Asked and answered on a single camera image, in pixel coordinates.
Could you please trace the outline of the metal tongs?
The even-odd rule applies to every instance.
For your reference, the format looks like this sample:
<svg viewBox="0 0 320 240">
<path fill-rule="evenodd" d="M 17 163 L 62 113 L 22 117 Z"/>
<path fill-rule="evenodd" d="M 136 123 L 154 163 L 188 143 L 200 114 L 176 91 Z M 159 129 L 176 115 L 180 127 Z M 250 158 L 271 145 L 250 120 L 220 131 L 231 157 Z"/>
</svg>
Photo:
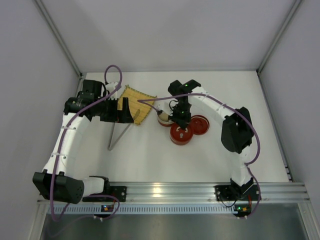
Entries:
<svg viewBox="0 0 320 240">
<path fill-rule="evenodd" d="M 111 128 L 111 133 L 110 133 L 110 137 L 109 137 L 109 141 L 108 141 L 108 146 L 107 146 L 107 150 L 108 151 L 112 151 L 114 149 L 114 147 L 116 146 L 116 144 L 121 140 L 121 138 L 124 136 L 124 134 L 128 131 L 128 129 L 133 125 L 134 123 L 129 123 L 124 130 L 121 132 L 121 134 L 115 139 L 113 140 L 114 137 L 114 133 L 115 133 L 115 126 L 116 124 L 113 123 L 112 128 Z"/>
</svg>

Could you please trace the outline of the red lid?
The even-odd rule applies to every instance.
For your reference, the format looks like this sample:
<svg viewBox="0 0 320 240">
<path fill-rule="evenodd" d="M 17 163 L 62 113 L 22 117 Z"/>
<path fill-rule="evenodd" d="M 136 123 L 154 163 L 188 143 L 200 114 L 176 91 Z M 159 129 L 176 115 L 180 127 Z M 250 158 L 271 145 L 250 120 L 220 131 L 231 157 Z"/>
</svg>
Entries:
<svg viewBox="0 0 320 240">
<path fill-rule="evenodd" d="M 193 138 L 194 131 L 190 126 L 182 129 L 177 123 L 173 123 L 170 127 L 169 136 L 171 141 L 179 146 L 188 144 Z"/>
<path fill-rule="evenodd" d="M 189 125 L 193 133 L 198 136 L 206 134 L 210 128 L 209 120 L 203 115 L 192 116 Z"/>
</svg>

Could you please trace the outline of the steel red bowl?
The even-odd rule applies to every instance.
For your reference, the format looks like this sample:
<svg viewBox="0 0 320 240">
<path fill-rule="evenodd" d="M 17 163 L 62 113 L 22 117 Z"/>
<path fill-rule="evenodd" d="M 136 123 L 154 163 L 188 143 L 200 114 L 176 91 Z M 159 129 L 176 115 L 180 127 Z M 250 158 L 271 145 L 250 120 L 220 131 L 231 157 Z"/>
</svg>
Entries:
<svg viewBox="0 0 320 240">
<path fill-rule="evenodd" d="M 168 122 L 164 122 L 161 121 L 158 117 L 159 114 L 161 114 L 162 111 L 158 111 L 157 112 L 157 121 L 159 122 L 160 125 L 164 126 L 164 127 L 170 127 L 174 122 L 172 120 L 170 120 L 170 115 L 169 115 L 169 121 Z"/>
</svg>

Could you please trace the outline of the round white bun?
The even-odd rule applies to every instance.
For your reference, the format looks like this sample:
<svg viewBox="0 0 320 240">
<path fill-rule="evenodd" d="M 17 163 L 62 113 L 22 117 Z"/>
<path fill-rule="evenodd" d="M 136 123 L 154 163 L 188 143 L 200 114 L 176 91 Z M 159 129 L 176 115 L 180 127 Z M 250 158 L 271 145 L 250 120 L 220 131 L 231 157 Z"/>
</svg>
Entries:
<svg viewBox="0 0 320 240">
<path fill-rule="evenodd" d="M 162 112 L 161 114 L 159 114 L 158 117 L 163 122 L 168 122 L 170 120 L 169 115 L 165 112 Z"/>
</svg>

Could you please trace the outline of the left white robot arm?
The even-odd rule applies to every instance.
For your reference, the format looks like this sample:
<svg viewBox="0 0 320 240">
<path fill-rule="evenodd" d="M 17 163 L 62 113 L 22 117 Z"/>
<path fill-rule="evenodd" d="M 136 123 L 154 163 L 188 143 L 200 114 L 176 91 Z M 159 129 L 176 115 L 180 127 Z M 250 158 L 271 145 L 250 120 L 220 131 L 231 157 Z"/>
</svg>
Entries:
<svg viewBox="0 0 320 240">
<path fill-rule="evenodd" d="M 107 123 L 132 123 L 129 100 L 122 99 L 118 109 L 120 83 L 85 79 L 77 96 L 64 104 L 62 125 L 54 149 L 41 172 L 32 182 L 46 200 L 77 204 L 82 198 L 106 193 L 109 180 L 103 176 L 75 179 L 76 157 L 83 135 L 93 117 Z"/>
</svg>

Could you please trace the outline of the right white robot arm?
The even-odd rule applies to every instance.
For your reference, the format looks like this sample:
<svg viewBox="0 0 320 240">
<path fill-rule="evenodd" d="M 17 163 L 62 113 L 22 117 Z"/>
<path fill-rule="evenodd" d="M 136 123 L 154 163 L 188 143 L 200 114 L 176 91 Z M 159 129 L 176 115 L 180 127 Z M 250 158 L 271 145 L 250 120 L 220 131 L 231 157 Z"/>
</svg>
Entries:
<svg viewBox="0 0 320 240">
<path fill-rule="evenodd" d="M 192 105 L 211 114 L 220 124 L 222 145 L 233 154 L 230 185 L 234 191 L 243 195 L 253 185 L 253 177 L 245 168 L 257 160 L 261 148 L 249 110 L 245 107 L 234 109 L 222 103 L 193 79 L 185 84 L 175 80 L 169 85 L 168 92 L 177 100 L 168 120 L 183 130 L 191 126 Z"/>
</svg>

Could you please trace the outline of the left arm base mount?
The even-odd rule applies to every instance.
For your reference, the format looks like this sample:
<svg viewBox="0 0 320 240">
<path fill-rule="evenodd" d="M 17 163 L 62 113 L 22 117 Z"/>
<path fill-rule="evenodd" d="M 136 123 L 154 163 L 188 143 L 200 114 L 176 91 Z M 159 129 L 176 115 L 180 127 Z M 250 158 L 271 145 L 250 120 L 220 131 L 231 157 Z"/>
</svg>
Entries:
<svg viewBox="0 0 320 240">
<path fill-rule="evenodd" d="M 83 197 L 83 202 L 125 202 L 127 197 L 127 186 L 115 185 L 110 186 L 107 190 L 102 193 L 96 193 Z"/>
</svg>

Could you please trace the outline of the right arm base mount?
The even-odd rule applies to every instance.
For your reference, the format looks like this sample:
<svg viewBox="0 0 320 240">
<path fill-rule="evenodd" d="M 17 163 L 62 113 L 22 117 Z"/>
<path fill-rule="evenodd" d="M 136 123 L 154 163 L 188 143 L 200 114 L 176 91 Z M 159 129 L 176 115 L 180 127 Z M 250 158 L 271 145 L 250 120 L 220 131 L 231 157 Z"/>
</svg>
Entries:
<svg viewBox="0 0 320 240">
<path fill-rule="evenodd" d="M 216 185 L 214 191 L 218 202 L 248 201 L 249 197 L 252 201 L 261 199 L 256 184 L 249 187 L 236 187 L 231 184 Z"/>
</svg>

